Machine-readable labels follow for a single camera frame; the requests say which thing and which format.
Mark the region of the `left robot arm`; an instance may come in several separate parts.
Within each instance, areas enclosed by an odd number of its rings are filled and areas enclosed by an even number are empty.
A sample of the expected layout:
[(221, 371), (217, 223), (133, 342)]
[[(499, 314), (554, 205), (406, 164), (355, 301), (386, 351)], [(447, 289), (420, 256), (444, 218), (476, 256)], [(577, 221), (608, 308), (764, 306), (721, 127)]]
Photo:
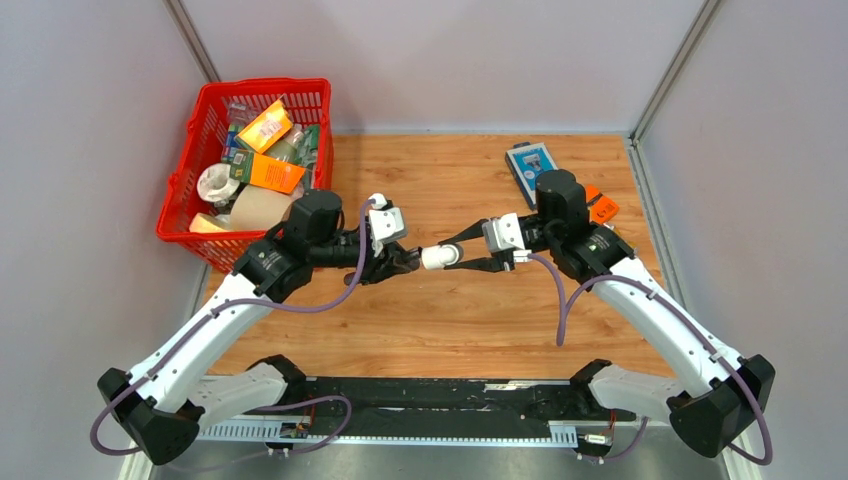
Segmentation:
[(251, 411), (289, 415), (304, 407), (303, 373), (273, 356), (247, 371), (205, 382), (209, 368), (249, 328), (274, 311), (294, 312), (289, 297), (320, 268), (349, 268), (346, 292), (415, 270), (416, 255), (400, 240), (408, 229), (402, 210), (382, 194), (359, 208), (358, 225), (343, 224), (338, 194), (312, 189), (284, 218), (250, 244), (203, 305), (163, 346), (129, 370), (111, 368), (97, 382), (105, 406), (89, 440), (112, 418), (132, 440), (132, 451), (156, 465), (182, 455), (209, 427)]

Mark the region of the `white PVC elbow fitting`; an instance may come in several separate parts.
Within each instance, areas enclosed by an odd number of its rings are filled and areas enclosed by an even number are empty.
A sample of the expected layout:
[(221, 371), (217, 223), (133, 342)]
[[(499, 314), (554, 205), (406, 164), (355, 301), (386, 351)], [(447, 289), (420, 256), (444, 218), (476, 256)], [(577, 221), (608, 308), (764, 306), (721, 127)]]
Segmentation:
[(420, 249), (420, 263), (426, 270), (441, 270), (462, 260), (463, 250), (455, 244), (434, 245)]

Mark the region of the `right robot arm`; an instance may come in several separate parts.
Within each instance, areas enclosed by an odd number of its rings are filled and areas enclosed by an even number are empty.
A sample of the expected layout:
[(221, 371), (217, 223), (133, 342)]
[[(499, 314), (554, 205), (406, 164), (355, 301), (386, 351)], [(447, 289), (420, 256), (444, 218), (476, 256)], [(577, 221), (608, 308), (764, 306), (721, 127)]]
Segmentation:
[(671, 377), (629, 371), (595, 360), (574, 375), (573, 410), (592, 419), (623, 410), (670, 425), (690, 449), (713, 458), (736, 450), (737, 439), (756, 426), (763, 452), (773, 458), (764, 411), (776, 376), (761, 355), (742, 356), (700, 325), (652, 276), (635, 250), (614, 230), (590, 217), (586, 191), (566, 170), (536, 181), (533, 214), (481, 219), (421, 252), (428, 270), (513, 270), (536, 261), (557, 285), (572, 279), (574, 292), (558, 290), (558, 343), (568, 315), (583, 293), (592, 293), (622, 315), (664, 358)]

